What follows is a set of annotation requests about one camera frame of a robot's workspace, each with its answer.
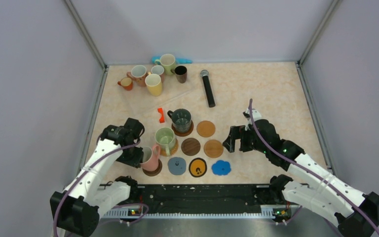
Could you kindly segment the tan wooden round coaster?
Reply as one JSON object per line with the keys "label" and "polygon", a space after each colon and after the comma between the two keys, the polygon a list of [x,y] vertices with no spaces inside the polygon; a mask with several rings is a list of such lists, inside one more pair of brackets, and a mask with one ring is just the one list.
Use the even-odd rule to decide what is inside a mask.
{"label": "tan wooden round coaster", "polygon": [[218,158],[223,154],[224,147],[218,140],[209,140],[204,145],[204,152],[210,158]]}

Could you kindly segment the yellow mug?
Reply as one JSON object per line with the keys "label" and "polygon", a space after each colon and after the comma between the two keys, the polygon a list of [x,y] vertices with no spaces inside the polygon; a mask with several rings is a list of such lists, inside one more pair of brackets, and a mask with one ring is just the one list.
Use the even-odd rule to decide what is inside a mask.
{"label": "yellow mug", "polygon": [[159,75],[150,74],[146,76],[145,84],[152,96],[159,96],[162,93],[162,81]]}

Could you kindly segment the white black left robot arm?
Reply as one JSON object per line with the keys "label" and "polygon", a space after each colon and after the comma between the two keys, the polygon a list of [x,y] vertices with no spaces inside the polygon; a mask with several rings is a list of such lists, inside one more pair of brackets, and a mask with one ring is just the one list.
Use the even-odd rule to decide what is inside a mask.
{"label": "white black left robot arm", "polygon": [[104,190],[99,187],[110,167],[117,161],[139,168],[143,149],[138,147],[145,128],[137,119],[128,118],[124,125],[107,126],[97,139],[97,146],[76,178],[62,192],[50,198],[53,233],[63,229],[81,237],[96,230],[101,217],[118,203],[133,204],[138,190],[115,181]]}

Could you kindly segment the small grey blue mug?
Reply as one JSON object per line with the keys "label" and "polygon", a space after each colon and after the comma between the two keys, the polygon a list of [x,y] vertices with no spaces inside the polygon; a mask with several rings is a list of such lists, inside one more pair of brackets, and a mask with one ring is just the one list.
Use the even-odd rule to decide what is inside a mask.
{"label": "small grey blue mug", "polygon": [[164,82],[164,80],[165,80],[165,69],[161,65],[154,65],[151,68],[151,73],[159,75],[161,78],[161,82]]}

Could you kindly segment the dark wooden round coaster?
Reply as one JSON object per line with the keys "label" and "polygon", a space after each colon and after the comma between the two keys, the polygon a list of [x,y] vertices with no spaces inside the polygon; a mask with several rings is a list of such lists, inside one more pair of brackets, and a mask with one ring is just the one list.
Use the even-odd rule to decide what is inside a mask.
{"label": "dark wooden round coaster", "polygon": [[188,136],[188,135],[190,135],[190,134],[192,133],[192,131],[193,131],[193,129],[194,129],[194,124],[193,124],[193,121],[191,121],[191,123],[190,123],[190,128],[189,128],[189,130],[188,130],[187,132],[185,132],[185,133],[180,133],[180,132],[178,132],[178,131],[175,129],[174,125],[171,125],[171,128],[172,128],[172,130],[174,131],[174,134],[175,134],[176,136],[179,136],[179,137],[186,137],[186,136]]}

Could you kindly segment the blue cloud shaped coaster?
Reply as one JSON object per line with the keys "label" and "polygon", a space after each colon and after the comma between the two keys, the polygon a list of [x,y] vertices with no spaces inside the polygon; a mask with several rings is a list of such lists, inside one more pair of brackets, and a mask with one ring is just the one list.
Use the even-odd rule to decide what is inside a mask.
{"label": "blue cloud shaped coaster", "polygon": [[223,176],[231,172],[231,165],[228,161],[218,160],[211,167],[213,174]]}

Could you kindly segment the brown mug white interior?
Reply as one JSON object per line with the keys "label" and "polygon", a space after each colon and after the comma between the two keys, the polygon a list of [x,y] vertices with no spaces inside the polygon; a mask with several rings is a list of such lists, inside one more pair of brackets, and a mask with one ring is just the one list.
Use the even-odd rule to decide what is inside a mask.
{"label": "brown mug white interior", "polygon": [[144,65],[136,65],[130,72],[127,72],[126,75],[135,81],[138,86],[146,87],[145,79],[148,76],[148,71]]}

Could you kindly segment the pink mug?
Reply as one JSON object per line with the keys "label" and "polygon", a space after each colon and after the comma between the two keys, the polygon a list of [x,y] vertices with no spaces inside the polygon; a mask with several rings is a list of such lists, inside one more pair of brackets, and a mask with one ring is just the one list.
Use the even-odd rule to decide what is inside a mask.
{"label": "pink mug", "polygon": [[159,167],[159,156],[161,148],[158,144],[152,147],[143,146],[143,158],[140,163],[144,171],[153,172]]}

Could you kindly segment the walnut grooved round coaster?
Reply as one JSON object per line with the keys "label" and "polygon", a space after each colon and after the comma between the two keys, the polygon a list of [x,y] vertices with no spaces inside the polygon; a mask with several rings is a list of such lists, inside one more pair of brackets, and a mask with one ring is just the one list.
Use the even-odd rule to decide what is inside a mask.
{"label": "walnut grooved round coaster", "polygon": [[153,177],[153,176],[158,175],[162,171],[162,168],[163,168],[162,162],[159,160],[158,161],[158,167],[157,167],[156,170],[154,170],[154,171],[147,171],[147,170],[143,169],[143,173],[145,175],[147,175],[147,176]]}

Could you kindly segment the orange black smiley coaster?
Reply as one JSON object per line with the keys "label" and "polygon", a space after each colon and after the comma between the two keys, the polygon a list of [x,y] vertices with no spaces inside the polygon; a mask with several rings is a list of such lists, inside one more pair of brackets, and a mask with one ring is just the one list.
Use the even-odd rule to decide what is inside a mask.
{"label": "orange black smiley coaster", "polygon": [[199,178],[207,172],[207,163],[202,158],[195,158],[189,164],[189,173],[192,177]]}

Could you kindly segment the light brown round coaster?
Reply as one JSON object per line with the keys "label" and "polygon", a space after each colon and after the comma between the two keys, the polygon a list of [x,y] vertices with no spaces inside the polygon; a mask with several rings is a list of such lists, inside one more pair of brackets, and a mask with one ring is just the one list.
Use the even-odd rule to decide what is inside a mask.
{"label": "light brown round coaster", "polygon": [[211,121],[203,120],[197,125],[196,131],[201,137],[207,138],[214,135],[216,128]]}

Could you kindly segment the dark walnut round coaster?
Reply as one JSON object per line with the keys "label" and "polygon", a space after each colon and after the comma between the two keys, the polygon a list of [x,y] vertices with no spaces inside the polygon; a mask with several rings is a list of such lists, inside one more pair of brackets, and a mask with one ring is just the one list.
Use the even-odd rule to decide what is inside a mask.
{"label": "dark walnut round coaster", "polygon": [[182,142],[181,150],[187,156],[194,156],[199,153],[200,142],[195,138],[187,138]]}

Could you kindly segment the light green mug front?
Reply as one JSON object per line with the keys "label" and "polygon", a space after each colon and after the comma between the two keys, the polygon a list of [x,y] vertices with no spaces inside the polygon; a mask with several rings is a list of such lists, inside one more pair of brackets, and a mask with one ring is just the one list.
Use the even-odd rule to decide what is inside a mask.
{"label": "light green mug front", "polygon": [[167,153],[170,153],[174,147],[175,139],[176,135],[174,134],[174,131],[169,127],[160,128],[155,133],[156,143]]}

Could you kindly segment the grey smiley silicone coaster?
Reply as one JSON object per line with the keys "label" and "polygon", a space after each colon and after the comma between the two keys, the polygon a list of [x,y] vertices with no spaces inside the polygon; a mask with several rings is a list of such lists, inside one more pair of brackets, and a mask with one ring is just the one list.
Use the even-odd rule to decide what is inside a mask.
{"label": "grey smiley silicone coaster", "polygon": [[183,175],[186,171],[186,160],[181,157],[172,157],[168,161],[168,170],[172,175]]}

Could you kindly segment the dark green mug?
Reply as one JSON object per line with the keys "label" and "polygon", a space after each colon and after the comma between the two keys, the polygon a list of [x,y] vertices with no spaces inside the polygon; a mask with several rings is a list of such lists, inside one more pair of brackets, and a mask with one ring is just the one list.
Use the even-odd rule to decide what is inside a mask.
{"label": "dark green mug", "polygon": [[167,115],[171,118],[173,127],[178,133],[186,133],[191,125],[191,113],[186,109],[176,109],[168,111]]}

